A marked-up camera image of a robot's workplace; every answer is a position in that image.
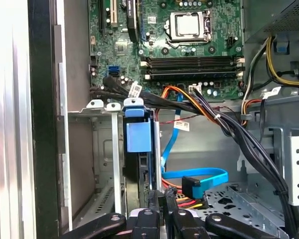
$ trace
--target wire bundle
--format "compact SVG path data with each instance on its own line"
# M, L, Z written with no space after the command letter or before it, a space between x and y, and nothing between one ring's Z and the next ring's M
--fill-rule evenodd
M128 97L128 91L121 87L112 77L106 77L104 79L104 86L107 87L106 90L108 92L99 91L93 88L91 89L91 92L94 95L106 95L106 97L111 96L112 99L118 101L123 101ZM295 238L297 236L297 230L299 228L298 211L295 207L288 204L287 184L283 177L280 175L271 158L266 153L265 149L255 139L255 137L246 129L244 129L240 125L240 123L233 118L218 110L214 110L197 90L194 89L195 97L191 96L185 90L175 86L166 87L163 93L164 96L168 93L168 91L176 91L177 93L183 94L188 102L170 101L145 91L141 92L140 97L143 98L145 105L147 105L148 107L156 109L182 110L206 116L209 121L218 124L225 135L232 136L240 146L240 149L242 150L249 163L258 172L260 172L275 188L276 194L279 196L280 202L282 204L282 209L285 216L286 232L291 238ZM170 183L163 181L163 185L168 187ZM171 186L176 186L179 191L181 190L181 187L177 185Z

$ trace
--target ventilation holes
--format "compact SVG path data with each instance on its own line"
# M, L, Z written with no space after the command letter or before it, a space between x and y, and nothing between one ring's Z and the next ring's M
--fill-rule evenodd
M112 192L113 192L113 187L108 189L108 191L104 195L104 198L102 199L99 207L96 209L95 213L99 213L102 210L103 206L106 204L106 202L107 202L107 200L108 200L108 198L109 198L109 196L111 195Z
M299 3L265 30L265 32L282 31L299 31Z

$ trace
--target metal mesh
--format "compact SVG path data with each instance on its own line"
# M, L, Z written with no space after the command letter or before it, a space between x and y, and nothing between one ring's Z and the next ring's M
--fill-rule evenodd
M299 2L271 24L265 32L299 31Z

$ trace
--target orange wire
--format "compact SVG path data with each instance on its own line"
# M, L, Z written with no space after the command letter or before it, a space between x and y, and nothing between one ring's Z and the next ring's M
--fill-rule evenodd
M249 100L249 101L247 101L247 102L244 104L244 107L243 107L243 113L246 114L246 112L247 112L247 108L248 108L249 105L254 104L254 103L259 103L259 102L261 102L261 100L259 100L259 99L253 99L253 100ZM242 126L244 126L244 125L246 125L246 124L247 124L247 121L246 121L246 120L242 122Z

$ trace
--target blue plastic latch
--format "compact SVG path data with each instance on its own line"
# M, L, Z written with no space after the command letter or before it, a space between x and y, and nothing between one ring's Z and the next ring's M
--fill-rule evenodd
M132 118L132 117L144 117L145 110L144 107L130 107L126 108L125 110L125 117Z
M151 152L150 122L127 123L126 132L128 152Z

